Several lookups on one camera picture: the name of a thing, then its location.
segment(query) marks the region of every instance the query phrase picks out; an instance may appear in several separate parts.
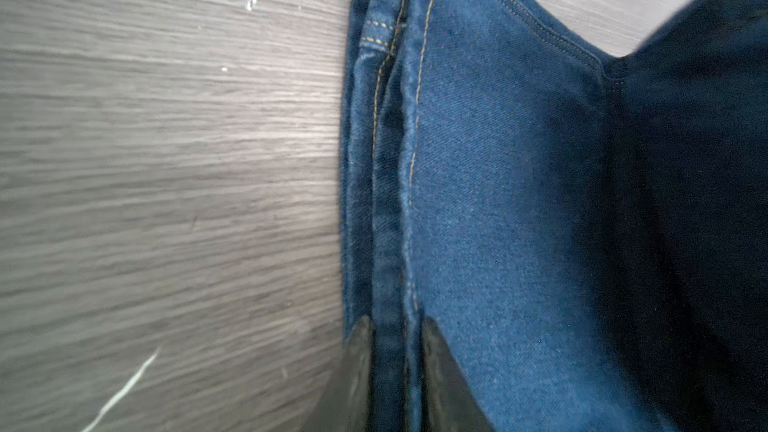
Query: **wood grain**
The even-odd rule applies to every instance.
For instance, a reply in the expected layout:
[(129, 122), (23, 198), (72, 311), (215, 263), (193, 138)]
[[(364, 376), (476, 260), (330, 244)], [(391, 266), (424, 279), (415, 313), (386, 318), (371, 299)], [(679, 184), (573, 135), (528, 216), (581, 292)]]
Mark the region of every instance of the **wood grain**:
[[(340, 352), (349, 0), (0, 0), (0, 417), (294, 430)], [(622, 53), (686, 0), (541, 0)]]

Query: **yellow stitching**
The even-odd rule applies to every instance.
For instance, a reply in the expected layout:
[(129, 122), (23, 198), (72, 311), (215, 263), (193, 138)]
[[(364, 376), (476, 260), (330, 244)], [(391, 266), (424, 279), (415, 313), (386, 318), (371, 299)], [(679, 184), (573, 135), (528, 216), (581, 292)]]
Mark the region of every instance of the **yellow stitching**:
[(376, 152), (376, 118), (379, 116), (379, 87), (382, 82), (382, 72), (384, 66), (389, 62), (389, 59), (395, 54), (395, 44), (397, 44), (397, 33), (400, 31), (400, 19), (402, 18), (402, 11), (405, 9), (406, 0), (400, 0), (400, 11), (397, 13), (397, 21), (395, 22), (395, 35), (392, 37), (392, 46), (389, 47), (389, 53), (386, 54), (384, 61), (379, 67), (379, 76), (376, 78), (376, 91), (373, 93), (373, 138), (371, 141), (371, 157)]
[(395, 27), (384, 24), (383, 22), (376, 22), (375, 20), (366, 20), (366, 24), (373, 24), (375, 26), (384, 27), (385, 29), (393, 30)]
[[(567, 45), (567, 46), (571, 46), (571, 47), (574, 47), (574, 48), (575, 48), (575, 50), (576, 50), (576, 52), (578, 52), (578, 53), (579, 53), (579, 55), (581, 55), (583, 58), (589, 59), (589, 60), (590, 60), (591, 62), (593, 62), (593, 63), (594, 63), (594, 64), (595, 64), (595, 65), (596, 65), (596, 66), (597, 66), (597, 67), (598, 67), (600, 70), (602, 70), (602, 62), (600, 62), (600, 59), (598, 59), (597, 57), (593, 56), (591, 53), (588, 53), (588, 52), (586, 52), (585, 50), (582, 50), (582, 49), (581, 49), (581, 47), (580, 47), (579, 45), (577, 45), (577, 44), (574, 44), (574, 43), (571, 43), (570, 41), (568, 41), (568, 40), (566, 40), (565, 38), (561, 37), (559, 34), (556, 34), (555, 32), (552, 32), (552, 31), (550, 31), (550, 30), (548, 30), (548, 29), (545, 29), (545, 28), (543, 27), (543, 25), (542, 25), (541, 23), (539, 23), (539, 22), (538, 22), (538, 20), (536, 19), (536, 17), (535, 17), (533, 14), (531, 14), (531, 12), (530, 12), (530, 11), (526, 10), (526, 9), (524, 8), (524, 6), (520, 4), (520, 2), (519, 2), (518, 0), (509, 0), (509, 1), (510, 1), (510, 2), (513, 2), (514, 4), (517, 4), (517, 5), (518, 5), (518, 7), (520, 7), (520, 12), (522, 12), (523, 14), (525, 14), (526, 16), (528, 16), (528, 17), (530, 18), (531, 22), (533, 22), (533, 25), (534, 25), (534, 26), (536, 26), (536, 28), (538, 28), (538, 29), (539, 29), (541, 32), (543, 32), (544, 34), (547, 34), (547, 35), (549, 35), (551, 38), (553, 38), (553, 39), (557, 40), (558, 42), (562, 42), (563, 44), (565, 44), (565, 45)], [(509, 11), (510, 11), (510, 12), (511, 12), (513, 15), (516, 15), (517, 17), (520, 17), (521, 19), (523, 18), (523, 17), (522, 17), (522, 16), (521, 16), (521, 15), (520, 15), (518, 12), (515, 12), (515, 11), (514, 11), (512, 8), (510, 8), (510, 6), (508, 6), (507, 4), (505, 4), (505, 3), (504, 3), (502, 0), (498, 0), (498, 2), (499, 2), (501, 5), (503, 5), (503, 6), (504, 6), (504, 8), (506, 8), (507, 10), (509, 10)], [(529, 27), (528, 29), (529, 29), (531, 32), (533, 32), (533, 34), (534, 34), (534, 35), (536, 35), (536, 37), (538, 37), (538, 38), (539, 38), (539, 39), (540, 39), (542, 42), (548, 43), (548, 44), (550, 44), (551, 46), (553, 46), (554, 48), (556, 48), (557, 50), (560, 50), (562, 53), (564, 53), (564, 54), (566, 54), (566, 55), (568, 55), (568, 56), (571, 56), (571, 57), (573, 57), (573, 58), (574, 58), (574, 59), (576, 59), (576, 60), (580, 60), (580, 61), (581, 61), (581, 59), (579, 59), (578, 57), (576, 57), (576, 55), (574, 55), (573, 53), (571, 53), (571, 52), (569, 52), (569, 51), (567, 51), (567, 50), (565, 50), (565, 49), (562, 49), (560, 46), (558, 46), (558, 45), (557, 45), (557, 44), (555, 44), (555, 43), (552, 43), (552, 42), (550, 42), (550, 41), (548, 41), (548, 40), (545, 40), (545, 39), (544, 39), (544, 38), (543, 38), (541, 35), (539, 35), (539, 34), (538, 34), (538, 33), (537, 33), (537, 32), (536, 32), (536, 31), (535, 31), (533, 28)]]
[(429, 0), (427, 17), (424, 19), (424, 40), (422, 41), (422, 56), (418, 60), (418, 79), (416, 82), (416, 122), (413, 127), (413, 155), (411, 156), (411, 172), (408, 176), (408, 203), (413, 204), (413, 165), (416, 163), (416, 148), (418, 147), (418, 94), (422, 90), (422, 66), (424, 65), (424, 52), (427, 49), (427, 31), (429, 30), (429, 15), (432, 13), (432, 5), (435, 0)]
[(389, 47), (389, 42), (384, 42), (381, 39), (374, 39), (373, 37), (361, 37), (360, 40), (367, 40), (368, 42), (378, 43), (381, 46)]

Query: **clothing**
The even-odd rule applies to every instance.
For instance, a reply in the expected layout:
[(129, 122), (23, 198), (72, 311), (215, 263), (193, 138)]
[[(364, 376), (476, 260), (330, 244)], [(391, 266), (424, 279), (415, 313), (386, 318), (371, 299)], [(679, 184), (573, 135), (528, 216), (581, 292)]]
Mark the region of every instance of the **clothing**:
[(433, 317), (496, 430), (768, 430), (768, 0), (635, 53), (534, 0), (352, 0), (345, 332), (420, 430)]

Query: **white streak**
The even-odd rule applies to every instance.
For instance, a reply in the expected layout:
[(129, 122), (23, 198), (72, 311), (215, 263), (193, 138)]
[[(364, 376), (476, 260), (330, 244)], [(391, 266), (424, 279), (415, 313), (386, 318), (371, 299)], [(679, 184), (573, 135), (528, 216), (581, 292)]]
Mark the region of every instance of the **white streak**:
[(91, 422), (87, 427), (85, 427), (82, 432), (91, 432), (94, 427), (98, 425), (99, 422), (101, 422), (101, 419), (107, 415), (107, 412), (116, 405), (117, 402), (120, 401), (123, 397), (128, 395), (128, 392), (130, 392), (130, 389), (134, 388), (137, 382), (139, 382), (139, 379), (141, 379), (141, 376), (144, 375), (144, 371), (149, 367), (149, 365), (154, 362), (156, 358), (158, 358), (158, 354), (160, 353), (160, 348), (158, 347), (158, 350), (152, 354), (152, 357), (147, 359), (141, 367), (139, 367), (139, 370), (136, 370), (136, 374), (134, 374), (133, 377), (131, 377), (128, 382), (125, 383), (123, 388), (118, 390), (118, 392), (112, 396), (110, 400), (107, 401), (106, 404), (101, 408), (101, 410), (98, 412), (98, 415), (94, 419), (93, 422)]

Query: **blue jeans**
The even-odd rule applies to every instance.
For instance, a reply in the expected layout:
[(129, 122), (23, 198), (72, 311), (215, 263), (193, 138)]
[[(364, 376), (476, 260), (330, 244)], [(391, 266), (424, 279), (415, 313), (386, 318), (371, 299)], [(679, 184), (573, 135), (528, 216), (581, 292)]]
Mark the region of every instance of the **blue jeans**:
[(352, 0), (345, 332), (420, 430), (433, 317), (497, 430), (768, 430), (768, 0), (616, 58), (534, 0)]

